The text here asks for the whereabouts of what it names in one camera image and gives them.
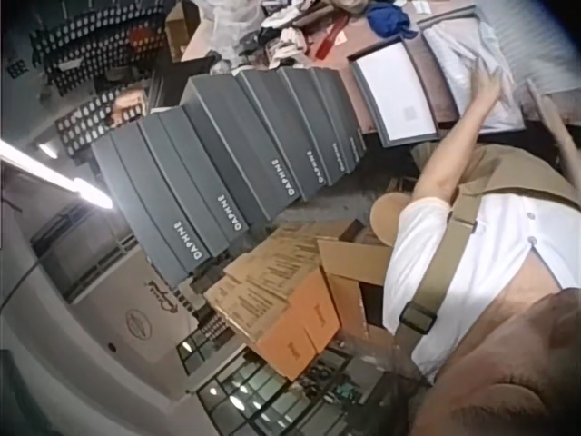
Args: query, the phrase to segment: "red item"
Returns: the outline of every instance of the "red item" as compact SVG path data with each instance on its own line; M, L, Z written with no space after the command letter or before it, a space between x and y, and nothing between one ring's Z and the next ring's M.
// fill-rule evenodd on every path
M317 53L315 54L317 59L322 61L329 55L330 49L335 45L337 35L339 35L340 31L347 26L348 22L349 16L347 14L341 14L339 18L337 18L333 28L330 29L329 34L325 37L325 39L323 39L323 42L320 43L319 48L317 49Z

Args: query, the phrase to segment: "table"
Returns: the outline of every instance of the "table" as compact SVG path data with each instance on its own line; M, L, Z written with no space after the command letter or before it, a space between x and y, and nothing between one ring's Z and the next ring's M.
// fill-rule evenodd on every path
M418 21L475 5L476 1L431 0L429 3L432 10L431 15L417 14L415 8L410 2L403 6L404 11L408 14L411 21L412 29L418 29ZM200 27L194 34L191 42L188 44L182 57L183 61L202 57L208 52L209 47L204 43L203 38L204 35L207 35L211 30L212 23L207 20L202 20ZM353 107L355 108L361 131L364 134L376 132L369 109L363 100L363 96L355 82L355 77L350 70L348 57L381 42L382 38L375 35L375 33L370 29L365 17L351 19L343 32L347 41L340 45L335 45L325 60L313 60L313 63L310 66L321 66L338 70L350 95ZM326 29L323 29L310 36L310 39L313 42L311 49L313 52L319 46L326 34ZM448 91L448 87L438 67L437 61L429 51L427 44L420 35L414 39L407 40L407 43L411 57L418 67L419 75L426 87L428 98L434 108L436 121L438 123L457 121L458 112L454 100ZM580 100L578 97L581 96L581 91L554 94L552 96L556 101L559 112L563 115L566 122L569 124L580 124L581 104L579 104ZM527 119L538 119L532 102L524 102L524 112Z

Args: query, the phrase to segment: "gray box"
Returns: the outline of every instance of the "gray box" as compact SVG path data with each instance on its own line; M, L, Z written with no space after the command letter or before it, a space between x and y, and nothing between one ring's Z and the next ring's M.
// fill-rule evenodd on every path
M309 200L326 181L289 89L274 71L240 71L236 80L289 166L303 200Z
M170 286L177 286L188 277L188 271L145 210L115 150L111 136L103 136L93 143L92 148L115 205L131 226L137 241L163 279Z
M232 75L191 77L182 98L183 102L188 100L202 104L221 139L208 143L199 133L204 148L208 154L219 147L227 150L268 220L299 198L287 164ZM198 125L195 116L190 116L190 121ZM216 167L222 165L220 159L212 161ZM240 205L241 199L235 199Z
M335 184L346 172L337 135L319 99L309 72L295 68L280 68L277 73L288 86L292 100L299 110L312 143L319 153L327 184Z
M359 120L355 114L355 108L351 103L351 98L349 97L347 88L345 88L343 79L341 79L341 74L339 74L339 71L331 70L329 68L318 68L318 70L320 70L323 74L326 74L334 83L334 89L337 91L337 104L340 107L345 127L349 132L350 138L354 138L359 157L363 157L365 152L367 152L367 146L365 145L365 140L363 139L363 133L361 131L361 127L359 126Z
M169 131L164 129L158 114L146 116L138 125L173 198L211 255L221 254L228 248L228 240L208 210L180 156L175 152Z
M248 231L248 224L204 150L188 116L182 107L162 112L158 116L216 223L229 242L235 241Z
M359 162L359 152L357 146L351 141L349 131L343 122L343 116L335 95L335 84L328 77L321 74L320 71L319 68L311 68L308 70L308 73L315 83L319 98L323 103L330 124L333 126L333 130L339 140L340 150L345 160L346 171L347 173L351 173Z
M210 254L163 180L138 124L113 131L111 138L155 226L186 271L193 272Z
M197 133L202 144L210 145L204 147L204 149L210 157L214 168L220 175L220 178L226 184L228 191L234 197L236 204L240 207L246 223L253 226L268 222L268 218L264 214L264 211L244 179L236 162L232 159L226 147L222 145L222 139L214 128L212 120L204 110L202 102L193 96L192 100L182 105L182 108L192 123L194 131Z

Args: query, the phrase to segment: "hand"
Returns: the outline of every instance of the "hand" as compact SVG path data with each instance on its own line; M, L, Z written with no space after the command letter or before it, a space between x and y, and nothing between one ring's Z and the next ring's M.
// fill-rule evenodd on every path
M490 74L482 58L478 58L472 70L472 102L482 104L490 111L500 100L501 91L502 73L500 68Z

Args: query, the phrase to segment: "ceiling light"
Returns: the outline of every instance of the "ceiling light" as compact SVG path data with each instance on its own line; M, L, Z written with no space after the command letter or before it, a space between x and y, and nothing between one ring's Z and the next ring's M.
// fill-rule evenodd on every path
M234 404L234 407L236 409L238 409L239 411L244 411L246 409L244 407L244 404L242 403L242 401L240 401L238 398L234 397L233 395L230 397L230 401L232 404Z
M12 145L2 140L0 140L0 161L6 161L16 168L20 168L39 179L55 184L67 191L79 193L86 201L103 207L104 209L113 208L113 201L103 191L88 184L83 179L76 178L71 180L55 170L51 170L46 165L43 165L28 154L22 153L20 150L15 149Z
M79 179L78 177L73 180L73 183L77 188L77 192L87 202L101 206L104 209L113 209L111 198L103 191L98 190L94 186L88 184L85 180Z
M45 152L46 155L51 159L56 159L58 157L58 153L53 147L50 146L50 144L38 144L38 148Z

